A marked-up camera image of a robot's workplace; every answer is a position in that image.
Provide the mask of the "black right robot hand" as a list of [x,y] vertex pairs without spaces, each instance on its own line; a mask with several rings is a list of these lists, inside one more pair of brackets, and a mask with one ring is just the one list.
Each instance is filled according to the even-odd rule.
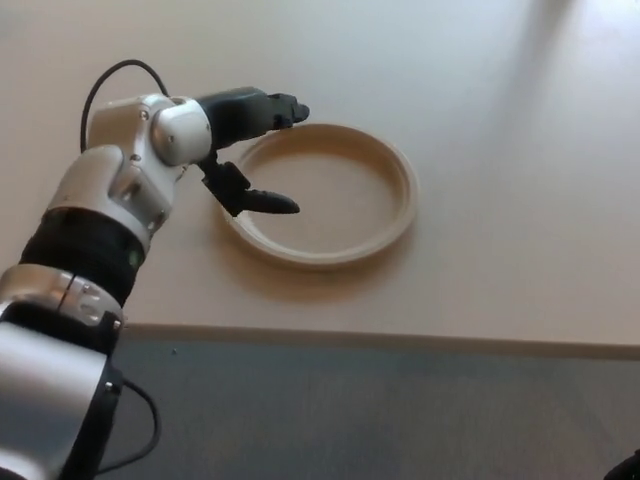
[[639,480],[640,479],[640,450],[614,466],[603,477],[604,480]]

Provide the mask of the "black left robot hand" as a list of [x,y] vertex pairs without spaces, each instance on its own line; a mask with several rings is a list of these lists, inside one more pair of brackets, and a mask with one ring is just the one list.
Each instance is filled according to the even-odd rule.
[[235,164],[218,161],[218,152],[304,122],[310,115],[309,107],[293,95],[268,94],[255,87],[227,90],[200,97],[197,102],[209,122],[211,149],[196,165],[204,174],[204,186],[220,206],[233,217],[244,211],[274,215],[299,213],[300,207],[293,199],[254,189]]

